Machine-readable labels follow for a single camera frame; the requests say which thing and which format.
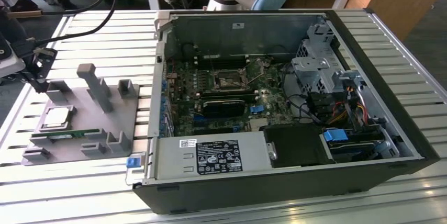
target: blue connector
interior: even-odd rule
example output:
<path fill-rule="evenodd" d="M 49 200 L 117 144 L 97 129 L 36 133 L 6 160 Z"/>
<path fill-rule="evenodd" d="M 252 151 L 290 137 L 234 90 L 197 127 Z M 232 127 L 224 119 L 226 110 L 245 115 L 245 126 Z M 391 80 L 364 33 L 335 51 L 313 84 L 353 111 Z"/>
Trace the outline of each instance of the blue connector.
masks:
<path fill-rule="evenodd" d="M 264 106 L 262 105 L 249 107 L 249 112 L 250 113 L 261 113 L 262 111 L 264 111 Z"/>
<path fill-rule="evenodd" d="M 125 162 L 125 167 L 126 168 L 138 168 L 138 167 L 141 167 L 141 158 L 128 157 L 126 158 L 126 162 Z"/>
<path fill-rule="evenodd" d="M 343 129 L 328 129 L 323 133 L 323 136 L 324 136 L 324 139 L 325 139 L 327 142 L 347 141 L 348 140 L 347 133 L 344 132 Z"/>

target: vent grille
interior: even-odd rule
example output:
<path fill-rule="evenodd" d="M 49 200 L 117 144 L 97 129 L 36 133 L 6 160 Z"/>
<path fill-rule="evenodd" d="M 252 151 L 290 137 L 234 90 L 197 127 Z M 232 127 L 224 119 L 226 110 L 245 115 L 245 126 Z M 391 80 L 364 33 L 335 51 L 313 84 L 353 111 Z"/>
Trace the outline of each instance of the vent grille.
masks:
<path fill-rule="evenodd" d="M 325 87 L 321 82 L 321 79 L 319 79 L 319 83 L 316 84 L 316 89 L 319 90 L 319 93 L 324 93 Z"/>
<path fill-rule="evenodd" d="M 304 57 L 308 56 L 308 52 L 306 52 L 306 49 L 305 49 L 305 47 L 304 47 L 304 44 L 300 45 L 298 51 L 297 51 L 297 53 L 296 53 L 296 56 L 297 56 L 298 58 L 304 58 Z"/>

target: metal slotted table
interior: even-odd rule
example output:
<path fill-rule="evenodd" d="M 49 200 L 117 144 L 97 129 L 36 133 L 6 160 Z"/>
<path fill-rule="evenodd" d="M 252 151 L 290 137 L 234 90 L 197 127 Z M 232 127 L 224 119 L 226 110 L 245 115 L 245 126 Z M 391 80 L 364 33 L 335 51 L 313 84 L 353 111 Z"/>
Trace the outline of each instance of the metal slotted table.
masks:
<path fill-rule="evenodd" d="M 25 85 L 0 130 L 1 223 L 432 223 L 447 217 L 447 95 L 373 14 L 337 14 L 396 94 L 441 160 L 415 174 L 396 177 L 368 192 L 278 203 L 156 215 L 125 184 L 125 158 L 21 166 L 21 153 L 42 112 L 46 96 Z M 64 17 L 53 36 L 86 31 L 106 11 Z M 80 63 L 93 63 L 109 85 L 132 79 L 141 85 L 133 153 L 146 146 L 146 122 L 154 63 L 149 10 L 116 11 L 93 35 L 56 42 L 48 79 L 84 86 Z M 344 50 L 341 53 L 355 69 Z"/>

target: warning label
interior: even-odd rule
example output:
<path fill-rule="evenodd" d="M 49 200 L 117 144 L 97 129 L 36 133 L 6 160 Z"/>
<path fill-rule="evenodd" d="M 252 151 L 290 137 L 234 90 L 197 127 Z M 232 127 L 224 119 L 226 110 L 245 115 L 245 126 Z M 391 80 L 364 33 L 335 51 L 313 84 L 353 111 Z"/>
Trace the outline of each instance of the warning label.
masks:
<path fill-rule="evenodd" d="M 196 143 L 196 152 L 200 175 L 242 170 L 237 140 Z"/>

